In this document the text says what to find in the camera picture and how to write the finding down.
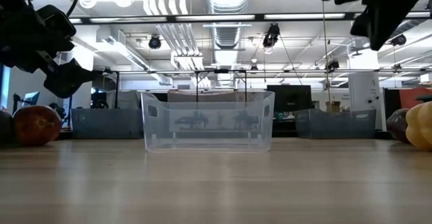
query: table surface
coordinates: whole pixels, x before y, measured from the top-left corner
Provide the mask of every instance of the table surface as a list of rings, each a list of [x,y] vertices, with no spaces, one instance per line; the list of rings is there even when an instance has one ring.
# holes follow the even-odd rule
[[[430,223],[432,153],[276,138],[262,153],[146,153],[139,140],[0,150],[0,223]]]

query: air duct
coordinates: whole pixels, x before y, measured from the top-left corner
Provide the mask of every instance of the air duct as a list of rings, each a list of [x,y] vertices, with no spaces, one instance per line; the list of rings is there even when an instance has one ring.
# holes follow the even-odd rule
[[[212,14],[237,14],[245,13],[249,0],[207,0],[209,13]],[[219,66],[233,66],[237,62],[238,52],[236,49],[240,46],[242,38],[242,29],[233,28],[212,28],[213,46],[219,51],[215,51],[215,61]],[[223,86],[231,84],[224,76],[219,80]]]

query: ceiling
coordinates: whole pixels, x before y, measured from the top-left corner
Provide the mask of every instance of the ceiling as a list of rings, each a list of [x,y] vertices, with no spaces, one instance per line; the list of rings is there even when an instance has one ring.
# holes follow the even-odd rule
[[[423,11],[429,0],[420,0],[413,11]],[[34,0],[35,8],[47,4],[57,6],[63,11],[67,11],[71,5],[71,0]],[[207,13],[206,0],[186,0],[188,11],[191,14]],[[360,2],[348,3],[344,5],[334,5],[332,2],[322,3],[320,0],[250,0],[248,4],[249,13],[309,13],[309,12],[361,12],[364,7]],[[114,2],[98,2],[92,9],[84,9],[80,6],[73,12],[73,16],[145,16],[142,8],[142,1],[135,1],[129,7],[119,7]],[[251,23],[251,27],[244,28],[242,37],[241,51],[238,54],[237,67],[248,68],[250,60],[258,60],[259,69],[290,69],[292,65],[289,58],[296,68],[310,69],[316,66],[324,67],[325,56],[329,51],[339,48],[333,58],[338,58],[341,67],[346,67],[348,55],[346,49],[340,44],[347,43],[350,39],[356,39],[350,35],[351,21],[326,21],[324,22],[280,22],[279,27],[283,43],[275,45],[273,53],[265,55],[262,48],[263,33],[269,27],[268,22]],[[192,24],[195,40],[204,59],[204,66],[210,66],[213,60],[210,30],[203,28],[203,24]],[[97,56],[94,64],[99,66],[110,66],[131,70],[131,63],[121,54],[112,51],[104,43],[97,43],[94,37],[88,36],[90,30],[86,26],[77,26],[76,35],[84,43],[94,48]],[[141,57],[144,57],[152,69],[171,70],[174,69],[170,63],[171,49],[162,40],[162,47],[157,50],[149,49],[148,42],[152,34],[157,34],[155,25],[110,25],[111,30],[121,30],[128,37],[128,46],[133,48]],[[389,66],[397,61],[418,56],[432,50],[432,38],[428,38],[432,31],[432,22],[426,21],[419,26],[404,33],[408,42],[400,49],[396,47],[396,52],[392,53],[392,46],[384,46],[378,53],[381,67]],[[421,42],[410,43],[422,38]],[[431,65],[432,57],[425,57],[409,67],[426,67]],[[263,75],[250,75],[251,77],[261,77]],[[276,77],[277,74],[266,74],[268,77]],[[292,77],[294,74],[284,74],[282,77]],[[323,74],[308,75],[310,77],[323,77]],[[407,74],[407,80],[419,74]],[[123,80],[154,80],[150,76],[124,76]]]

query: monitor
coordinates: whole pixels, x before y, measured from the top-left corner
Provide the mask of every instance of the monitor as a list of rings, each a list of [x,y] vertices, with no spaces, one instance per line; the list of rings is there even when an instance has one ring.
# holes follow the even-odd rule
[[[31,106],[36,105],[39,99],[40,92],[31,92],[27,93],[22,101],[22,106]]]

